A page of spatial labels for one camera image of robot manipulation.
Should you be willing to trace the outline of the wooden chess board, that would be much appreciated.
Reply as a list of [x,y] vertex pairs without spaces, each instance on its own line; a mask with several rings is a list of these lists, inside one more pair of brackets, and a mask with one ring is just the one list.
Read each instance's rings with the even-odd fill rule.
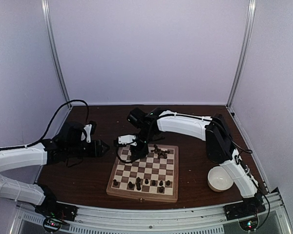
[[[108,195],[131,198],[139,201],[156,201],[175,203],[178,200],[178,181],[179,181],[179,147],[173,145],[157,145],[163,151],[169,150],[167,159],[158,159],[157,154],[151,152],[153,145],[149,145],[149,154],[131,164],[125,164],[123,161],[129,161],[131,151],[129,146],[123,147],[118,151],[118,158],[115,159],[110,178],[107,184],[106,192]],[[136,188],[136,179],[141,179],[141,190]],[[118,181],[118,185],[113,185],[113,180]],[[160,181],[163,181],[164,192],[159,193]],[[134,184],[133,189],[128,187],[128,183]]]

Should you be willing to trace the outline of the dark rook chess piece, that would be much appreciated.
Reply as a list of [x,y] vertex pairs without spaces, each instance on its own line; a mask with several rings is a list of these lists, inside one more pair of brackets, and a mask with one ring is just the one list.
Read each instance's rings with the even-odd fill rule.
[[158,192],[159,192],[159,193],[163,193],[163,192],[164,192],[164,189],[165,189],[165,188],[164,188],[163,186],[161,186],[161,187],[159,187]]

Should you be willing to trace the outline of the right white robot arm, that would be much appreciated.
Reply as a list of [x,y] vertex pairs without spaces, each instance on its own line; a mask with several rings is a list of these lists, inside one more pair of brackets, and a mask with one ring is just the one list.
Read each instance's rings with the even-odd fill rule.
[[132,110],[127,120],[139,133],[130,144],[131,158],[137,160],[148,154],[148,144],[154,135],[161,132],[172,132],[191,136],[206,143],[207,158],[229,174],[243,198],[241,212],[251,215],[262,203],[262,192],[248,166],[243,162],[239,148],[233,141],[221,114],[209,116],[193,116],[173,112],[171,110],[154,109],[145,113],[139,108]]

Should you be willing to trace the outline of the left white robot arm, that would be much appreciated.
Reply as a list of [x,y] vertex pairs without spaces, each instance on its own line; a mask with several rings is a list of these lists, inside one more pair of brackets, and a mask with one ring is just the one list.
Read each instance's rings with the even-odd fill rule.
[[102,157],[110,147],[102,140],[92,139],[96,126],[94,121],[86,125],[68,122],[53,138],[0,148],[0,198],[41,206],[49,216],[57,216],[61,211],[60,205],[47,186],[10,179],[3,176],[2,172],[59,162],[68,163],[70,158],[77,158],[82,162],[85,157]]

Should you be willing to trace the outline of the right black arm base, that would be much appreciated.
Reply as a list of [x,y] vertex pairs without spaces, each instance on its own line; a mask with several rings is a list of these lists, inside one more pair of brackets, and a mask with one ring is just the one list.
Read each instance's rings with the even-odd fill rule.
[[262,195],[244,198],[241,202],[224,206],[227,221],[238,219],[240,228],[247,232],[257,230],[259,227],[258,214],[265,210]]

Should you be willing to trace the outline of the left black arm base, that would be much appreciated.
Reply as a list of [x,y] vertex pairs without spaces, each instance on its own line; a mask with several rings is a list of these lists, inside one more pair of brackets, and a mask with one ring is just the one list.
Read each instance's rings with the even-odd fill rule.
[[35,212],[42,214],[45,218],[67,224],[66,221],[75,221],[78,208],[74,205],[59,203],[56,196],[46,185],[36,184],[42,189],[45,199],[41,205],[34,205]]

